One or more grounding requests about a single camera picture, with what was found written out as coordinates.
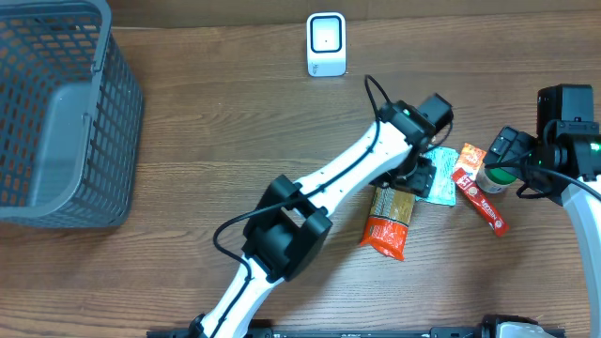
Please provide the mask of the mint green wipes pack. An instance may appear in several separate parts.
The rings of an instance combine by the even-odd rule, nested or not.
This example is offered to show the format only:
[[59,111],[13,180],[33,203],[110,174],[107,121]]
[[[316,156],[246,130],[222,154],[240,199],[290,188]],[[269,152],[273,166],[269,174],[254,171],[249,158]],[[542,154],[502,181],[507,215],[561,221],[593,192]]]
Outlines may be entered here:
[[456,187],[452,180],[455,171],[455,163],[459,153],[449,147],[438,147],[425,155],[437,171],[430,193],[427,197],[417,197],[417,201],[425,201],[430,204],[454,207],[456,204]]

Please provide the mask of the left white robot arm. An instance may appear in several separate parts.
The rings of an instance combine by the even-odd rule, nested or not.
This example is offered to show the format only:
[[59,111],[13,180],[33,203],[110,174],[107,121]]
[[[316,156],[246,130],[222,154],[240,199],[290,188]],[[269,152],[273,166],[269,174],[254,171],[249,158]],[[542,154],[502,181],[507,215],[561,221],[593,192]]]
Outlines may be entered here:
[[454,118],[450,105],[430,97],[414,108],[387,102],[362,138],[309,176],[274,179],[256,209],[242,215],[246,241],[239,270],[216,307],[191,323],[191,337],[243,337],[278,284],[298,276],[328,236],[331,215],[367,185],[426,197],[435,167],[423,154]]

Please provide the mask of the red sachet stick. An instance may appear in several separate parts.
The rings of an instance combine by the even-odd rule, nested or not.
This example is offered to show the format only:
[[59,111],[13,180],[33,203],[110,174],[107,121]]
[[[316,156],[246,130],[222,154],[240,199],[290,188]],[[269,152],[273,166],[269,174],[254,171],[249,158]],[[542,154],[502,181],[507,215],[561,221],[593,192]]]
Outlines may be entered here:
[[462,191],[472,205],[485,218],[485,221],[491,227],[494,234],[497,237],[502,237],[509,229],[508,224],[470,175],[463,168],[458,168],[452,174],[452,180],[458,189]]

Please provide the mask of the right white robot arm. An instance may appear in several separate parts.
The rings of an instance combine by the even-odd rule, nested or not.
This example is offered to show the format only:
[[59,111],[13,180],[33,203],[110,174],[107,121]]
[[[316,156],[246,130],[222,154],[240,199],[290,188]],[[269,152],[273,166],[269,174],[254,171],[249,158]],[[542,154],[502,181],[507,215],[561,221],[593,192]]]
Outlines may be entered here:
[[517,195],[547,198],[568,214],[575,230],[590,304],[590,335],[600,335],[600,134],[560,131],[553,121],[536,137],[501,132],[485,155],[484,168],[523,182]]

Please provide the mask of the spaghetti pack orange ends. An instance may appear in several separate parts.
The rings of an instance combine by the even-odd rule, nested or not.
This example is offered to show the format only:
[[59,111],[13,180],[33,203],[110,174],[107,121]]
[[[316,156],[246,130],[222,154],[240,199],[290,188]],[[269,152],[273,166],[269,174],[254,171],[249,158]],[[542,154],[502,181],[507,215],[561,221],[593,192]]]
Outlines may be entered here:
[[411,193],[376,188],[360,245],[403,261],[414,204]]

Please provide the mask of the green lid jar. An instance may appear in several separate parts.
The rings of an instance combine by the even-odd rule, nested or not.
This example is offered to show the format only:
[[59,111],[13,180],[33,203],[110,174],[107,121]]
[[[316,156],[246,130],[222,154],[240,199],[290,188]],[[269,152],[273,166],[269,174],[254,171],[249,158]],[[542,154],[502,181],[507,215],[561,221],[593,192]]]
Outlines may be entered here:
[[487,169],[482,164],[476,175],[476,183],[487,193],[501,193],[516,181],[516,177],[500,168]]

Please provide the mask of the orange snack packet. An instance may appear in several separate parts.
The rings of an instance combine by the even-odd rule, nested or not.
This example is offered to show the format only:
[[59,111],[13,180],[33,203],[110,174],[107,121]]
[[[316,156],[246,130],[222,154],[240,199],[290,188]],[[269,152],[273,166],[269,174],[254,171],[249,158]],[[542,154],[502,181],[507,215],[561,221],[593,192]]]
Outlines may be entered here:
[[455,163],[454,171],[463,169],[472,179],[475,179],[483,164],[485,155],[485,150],[465,143]]

